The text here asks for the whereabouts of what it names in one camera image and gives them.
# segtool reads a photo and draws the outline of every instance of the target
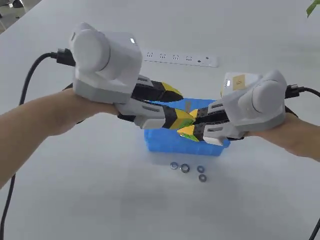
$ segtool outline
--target power strip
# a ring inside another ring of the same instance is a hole
[[[217,68],[219,66],[216,56],[187,54],[187,53],[169,53],[159,50],[143,50],[143,61],[180,64],[199,67]]]

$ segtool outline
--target blue container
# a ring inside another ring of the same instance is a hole
[[[158,102],[163,105],[170,106],[176,109],[185,109],[186,101],[191,103],[190,111],[207,107],[215,100],[210,99],[193,99],[184,98],[175,102]],[[177,130],[165,128],[144,130],[144,140],[151,152],[163,153],[181,153],[195,154],[207,156],[220,156],[224,148],[229,147],[230,141],[225,140],[223,146],[208,144],[205,141],[196,142],[190,139],[181,137]]]

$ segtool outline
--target hand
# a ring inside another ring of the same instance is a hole
[[[118,115],[112,104],[93,102],[78,96],[73,89],[66,89],[56,94],[46,96],[52,116],[51,136],[63,134],[81,122],[98,113]]]
[[[247,136],[261,137],[299,157],[320,160],[320,127],[286,113],[283,124],[266,130],[249,132]]]

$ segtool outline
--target metal washer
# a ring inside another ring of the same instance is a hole
[[[207,181],[207,176],[204,174],[200,174],[198,178],[199,178],[199,181],[202,183]]]
[[[188,164],[184,163],[184,164],[181,164],[180,170],[181,170],[181,172],[186,174],[186,173],[188,173],[190,171],[190,167],[189,167]]]
[[[205,172],[205,168],[201,165],[199,165],[196,170],[198,171],[198,173],[203,174]]]
[[[172,163],[170,163],[170,168],[173,170],[176,170],[179,167],[178,163],[176,163],[175,161],[173,161]]]

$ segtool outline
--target label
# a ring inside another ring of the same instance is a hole
[[[241,90],[246,88],[246,75],[238,75],[232,78],[232,88],[233,91]]]

